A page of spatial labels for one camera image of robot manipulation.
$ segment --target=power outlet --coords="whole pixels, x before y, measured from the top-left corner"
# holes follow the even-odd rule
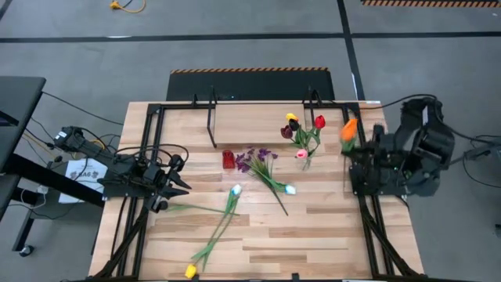
[[[37,187],[37,192],[46,195],[49,192],[49,188],[47,186],[40,185]]]

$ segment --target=wooden table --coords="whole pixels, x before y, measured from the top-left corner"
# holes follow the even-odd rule
[[[147,104],[129,104],[120,147],[140,145]],[[371,106],[361,103],[363,107]],[[171,203],[224,208],[229,189],[237,183],[244,186],[236,209],[241,216],[233,218],[212,251],[205,271],[201,272],[199,267],[200,279],[290,279],[292,273],[299,273],[301,279],[370,278],[359,205],[351,193],[344,158],[340,155],[341,111],[315,110],[315,115],[320,114],[326,119],[323,143],[306,172],[294,159],[297,149],[284,144],[267,146],[279,155],[273,167],[274,177],[297,188],[295,196],[280,195],[290,214],[285,216],[263,184],[237,170],[222,169],[223,148],[216,150],[211,145],[206,130],[207,110],[167,111],[160,142],[177,143],[189,149],[189,160],[181,175],[193,188],[189,195],[172,198]],[[309,116],[307,112],[307,128],[312,126]],[[382,110],[362,110],[362,119],[369,138],[375,123],[384,124]],[[232,146],[235,154],[246,150],[244,145]],[[407,208],[396,197],[380,197],[380,201],[388,239],[412,268],[422,272]],[[91,275],[110,257],[121,202],[122,199],[116,198],[106,203]],[[197,209],[150,213],[140,279],[185,279],[190,257],[204,247],[221,216]],[[124,232],[125,218],[124,215],[118,242]],[[383,273],[380,245],[374,240]],[[134,249],[135,242],[129,249],[126,273],[132,271]]]

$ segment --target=yellow black caution tape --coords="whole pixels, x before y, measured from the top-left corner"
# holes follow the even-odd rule
[[[416,1],[416,0],[365,0],[363,5],[398,6],[398,7],[440,7],[440,8],[501,8],[501,3],[491,1]]]
[[[214,69],[172,70],[171,74],[212,73],[212,72],[250,72],[250,71],[329,71],[328,67],[238,67]]]

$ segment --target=caster wheel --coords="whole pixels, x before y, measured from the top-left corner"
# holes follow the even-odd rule
[[[34,250],[34,247],[33,246],[30,246],[30,245],[26,245],[24,246],[24,248],[19,252],[19,255],[22,256],[23,258],[24,257],[27,257],[28,255],[31,255],[31,253],[33,252]]]

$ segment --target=white flower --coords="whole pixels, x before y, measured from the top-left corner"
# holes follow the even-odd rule
[[[296,194],[296,188],[291,185],[285,185],[285,193],[287,195],[295,195]]]
[[[242,186],[240,184],[236,184],[233,188],[232,188],[232,194],[234,196],[238,196],[240,195],[240,193],[242,192]]]

